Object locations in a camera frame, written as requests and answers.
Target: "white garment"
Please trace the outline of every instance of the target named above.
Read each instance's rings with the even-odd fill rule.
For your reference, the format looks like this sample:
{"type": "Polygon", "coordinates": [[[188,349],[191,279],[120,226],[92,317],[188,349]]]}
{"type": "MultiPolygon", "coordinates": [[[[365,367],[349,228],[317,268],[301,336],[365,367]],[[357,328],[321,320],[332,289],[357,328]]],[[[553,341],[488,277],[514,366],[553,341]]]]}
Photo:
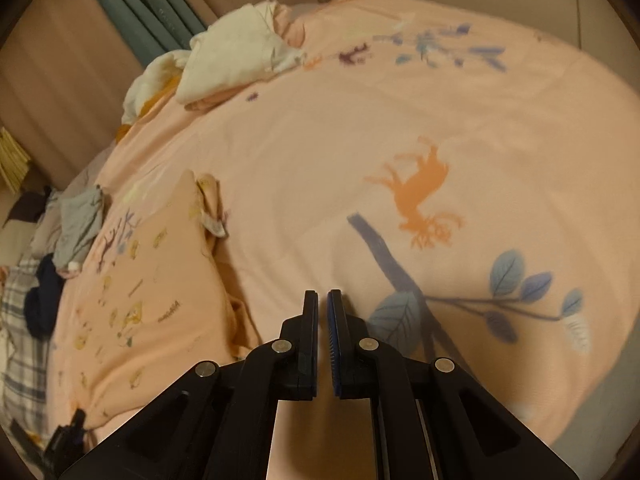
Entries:
{"type": "Polygon", "coordinates": [[[194,36],[176,101],[187,105],[299,65],[305,53],[287,45],[274,31],[277,5],[268,1],[245,5],[194,36]]]}
{"type": "Polygon", "coordinates": [[[122,124],[133,124],[149,99],[164,88],[169,79],[180,74],[191,55],[190,50],[172,50],[156,57],[142,75],[134,79],[122,107],[122,124]]]}

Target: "gray cloth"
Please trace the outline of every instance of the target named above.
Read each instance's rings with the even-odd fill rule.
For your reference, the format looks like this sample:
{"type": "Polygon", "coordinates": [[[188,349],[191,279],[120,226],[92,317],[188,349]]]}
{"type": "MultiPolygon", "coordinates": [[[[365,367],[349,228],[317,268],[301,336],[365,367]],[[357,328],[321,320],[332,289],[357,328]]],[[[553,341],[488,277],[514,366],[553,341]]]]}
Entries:
{"type": "Polygon", "coordinates": [[[60,200],[62,232],[53,253],[57,269],[66,269],[70,262],[84,262],[102,227],[102,205],[102,190],[97,186],[60,200]]]}
{"type": "Polygon", "coordinates": [[[143,66],[206,30],[184,0],[98,0],[143,66]]]}

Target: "brown curtain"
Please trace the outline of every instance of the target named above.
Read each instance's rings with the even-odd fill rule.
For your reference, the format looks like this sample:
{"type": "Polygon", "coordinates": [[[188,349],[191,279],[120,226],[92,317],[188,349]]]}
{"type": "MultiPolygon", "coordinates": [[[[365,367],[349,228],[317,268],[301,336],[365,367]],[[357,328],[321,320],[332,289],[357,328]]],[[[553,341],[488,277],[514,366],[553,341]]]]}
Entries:
{"type": "MultiPolygon", "coordinates": [[[[210,24],[262,0],[186,1],[210,24]]],[[[141,72],[97,0],[34,0],[0,50],[0,124],[62,188],[114,139],[141,72]]]]}

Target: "gray floor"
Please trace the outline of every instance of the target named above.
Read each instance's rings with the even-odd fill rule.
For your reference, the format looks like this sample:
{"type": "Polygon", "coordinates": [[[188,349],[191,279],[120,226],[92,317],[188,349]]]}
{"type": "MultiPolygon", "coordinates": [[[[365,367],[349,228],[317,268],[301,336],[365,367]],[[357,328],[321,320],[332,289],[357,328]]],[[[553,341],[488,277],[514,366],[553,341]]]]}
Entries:
{"type": "Polygon", "coordinates": [[[617,364],[552,446],[580,480],[600,480],[640,420],[640,321],[617,364]]]}

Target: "orange deer print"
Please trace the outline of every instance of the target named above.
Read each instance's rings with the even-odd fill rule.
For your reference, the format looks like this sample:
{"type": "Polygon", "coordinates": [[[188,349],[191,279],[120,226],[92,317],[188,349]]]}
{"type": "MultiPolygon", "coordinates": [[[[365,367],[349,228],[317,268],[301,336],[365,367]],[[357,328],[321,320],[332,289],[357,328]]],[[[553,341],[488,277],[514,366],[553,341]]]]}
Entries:
{"type": "Polygon", "coordinates": [[[384,165],[390,177],[368,176],[365,180],[372,184],[382,184],[392,191],[396,208],[405,218],[405,222],[399,226],[400,229],[414,233],[411,247],[435,247],[436,241],[450,245],[451,225],[460,229],[463,225],[462,218],[453,213],[437,213],[424,217],[418,210],[418,206],[427,197],[440,189],[449,173],[449,165],[438,160],[437,146],[423,137],[418,141],[430,146],[427,157],[420,153],[402,153],[394,157],[395,160],[414,160],[417,164],[418,170],[407,180],[403,182],[390,164],[384,165]]]}

